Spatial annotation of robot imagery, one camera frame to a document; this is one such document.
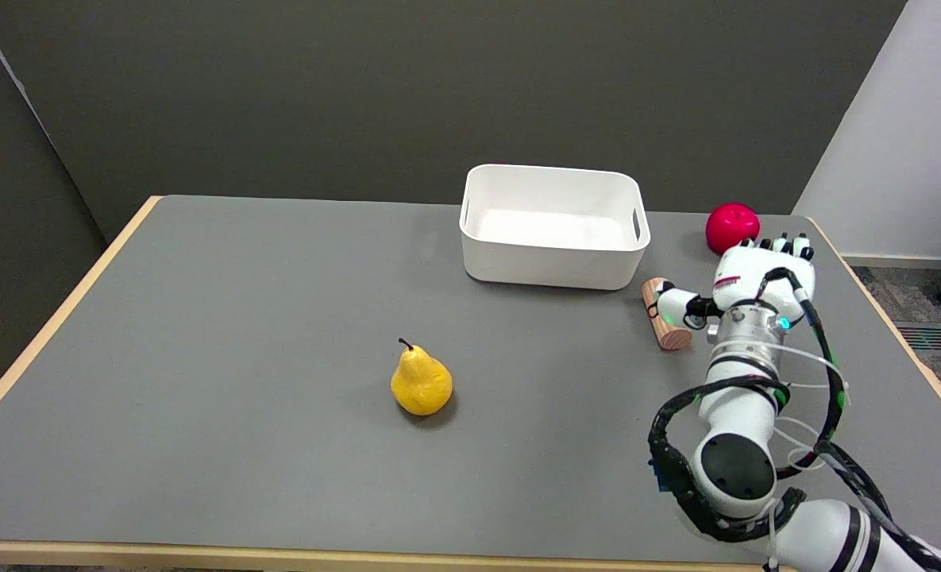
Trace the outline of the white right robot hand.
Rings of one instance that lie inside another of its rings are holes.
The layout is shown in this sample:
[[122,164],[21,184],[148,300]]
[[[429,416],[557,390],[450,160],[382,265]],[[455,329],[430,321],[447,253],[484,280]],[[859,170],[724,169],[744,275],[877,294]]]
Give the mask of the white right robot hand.
[[709,318],[721,319],[733,307],[757,303],[771,308],[792,327],[805,317],[804,305],[814,297],[814,256],[805,233],[796,238],[782,233],[758,244],[753,239],[742,240],[722,254],[709,296],[677,287],[667,279],[655,279],[647,314],[670,326],[702,330]]

